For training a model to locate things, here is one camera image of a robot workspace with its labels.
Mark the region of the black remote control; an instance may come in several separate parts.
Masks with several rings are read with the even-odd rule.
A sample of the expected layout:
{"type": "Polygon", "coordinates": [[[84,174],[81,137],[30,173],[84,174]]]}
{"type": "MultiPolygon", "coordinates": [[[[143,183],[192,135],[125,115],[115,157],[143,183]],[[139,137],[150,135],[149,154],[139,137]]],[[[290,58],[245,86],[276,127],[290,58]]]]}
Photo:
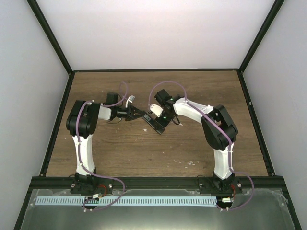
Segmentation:
{"type": "Polygon", "coordinates": [[[155,130],[155,124],[159,123],[156,119],[151,118],[147,113],[143,114],[142,119],[155,130]]]}

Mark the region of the black battery cover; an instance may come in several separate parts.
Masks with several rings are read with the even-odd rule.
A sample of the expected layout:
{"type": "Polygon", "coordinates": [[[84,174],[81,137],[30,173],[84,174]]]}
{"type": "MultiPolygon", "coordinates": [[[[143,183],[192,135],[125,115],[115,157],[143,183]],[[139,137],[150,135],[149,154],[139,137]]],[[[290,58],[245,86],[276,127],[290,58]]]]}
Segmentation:
{"type": "Polygon", "coordinates": [[[155,131],[156,131],[159,135],[163,134],[164,130],[165,130],[165,127],[164,127],[163,125],[161,125],[161,124],[159,124],[159,123],[156,123],[156,124],[155,124],[155,131]]]}

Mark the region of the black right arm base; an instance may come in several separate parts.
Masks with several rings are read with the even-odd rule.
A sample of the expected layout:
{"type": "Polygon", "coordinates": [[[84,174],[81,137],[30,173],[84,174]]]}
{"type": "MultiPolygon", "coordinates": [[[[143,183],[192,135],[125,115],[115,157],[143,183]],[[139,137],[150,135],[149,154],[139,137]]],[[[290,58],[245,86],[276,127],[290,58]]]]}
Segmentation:
{"type": "Polygon", "coordinates": [[[242,193],[242,188],[237,186],[239,180],[235,177],[225,180],[213,177],[198,177],[197,183],[200,190],[206,190],[211,194],[229,194],[233,191],[242,193]]]}

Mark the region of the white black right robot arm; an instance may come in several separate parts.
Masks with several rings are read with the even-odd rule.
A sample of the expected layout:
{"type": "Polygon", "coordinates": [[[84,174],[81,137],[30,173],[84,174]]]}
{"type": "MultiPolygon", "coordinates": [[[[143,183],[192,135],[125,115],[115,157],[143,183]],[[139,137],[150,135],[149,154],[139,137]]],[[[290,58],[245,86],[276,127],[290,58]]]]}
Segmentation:
{"type": "Polygon", "coordinates": [[[179,95],[172,97],[166,90],[159,91],[154,98],[159,104],[150,105],[150,111],[156,115],[154,129],[159,134],[178,116],[202,125],[205,139],[214,152],[213,187],[218,193],[226,192],[234,179],[232,150],[238,134],[226,108],[222,105],[202,105],[179,95]]]}

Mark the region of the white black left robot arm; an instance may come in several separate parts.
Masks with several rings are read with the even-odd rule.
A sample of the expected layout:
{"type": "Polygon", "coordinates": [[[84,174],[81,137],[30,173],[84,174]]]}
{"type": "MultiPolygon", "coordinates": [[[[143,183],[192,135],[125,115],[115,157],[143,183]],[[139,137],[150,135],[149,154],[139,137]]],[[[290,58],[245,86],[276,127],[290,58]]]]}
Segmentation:
{"type": "Polygon", "coordinates": [[[118,93],[109,92],[105,103],[93,101],[75,101],[66,121],[66,128],[70,132],[75,144],[77,168],[76,177],[85,177],[81,188],[86,193],[94,193],[98,188],[98,181],[90,176],[95,173],[92,153],[92,139],[99,119],[112,121],[115,118],[131,121],[140,118],[144,111],[132,105],[134,97],[128,98],[126,105],[123,97],[118,93]]]}

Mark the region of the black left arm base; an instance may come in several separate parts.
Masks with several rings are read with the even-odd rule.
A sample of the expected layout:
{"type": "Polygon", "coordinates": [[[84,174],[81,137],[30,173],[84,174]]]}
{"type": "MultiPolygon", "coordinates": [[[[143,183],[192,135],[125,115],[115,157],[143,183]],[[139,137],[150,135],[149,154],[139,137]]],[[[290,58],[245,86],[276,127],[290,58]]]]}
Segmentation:
{"type": "Polygon", "coordinates": [[[72,194],[108,194],[112,190],[109,185],[113,185],[113,180],[98,178],[98,180],[90,182],[74,181],[72,185],[74,185],[74,187],[71,187],[72,194]]]}

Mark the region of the clear acrylic front panel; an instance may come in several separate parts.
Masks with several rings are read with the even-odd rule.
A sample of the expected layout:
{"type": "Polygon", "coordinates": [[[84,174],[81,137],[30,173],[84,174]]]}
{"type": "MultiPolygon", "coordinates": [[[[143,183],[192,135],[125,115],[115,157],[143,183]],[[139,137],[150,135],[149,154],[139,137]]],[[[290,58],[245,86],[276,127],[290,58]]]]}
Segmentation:
{"type": "MultiPolygon", "coordinates": [[[[293,230],[280,190],[244,190],[235,210],[196,206],[37,206],[38,196],[82,196],[69,190],[34,190],[23,230],[293,230]]],[[[131,190],[124,196],[210,196],[188,190],[131,190]]]]}

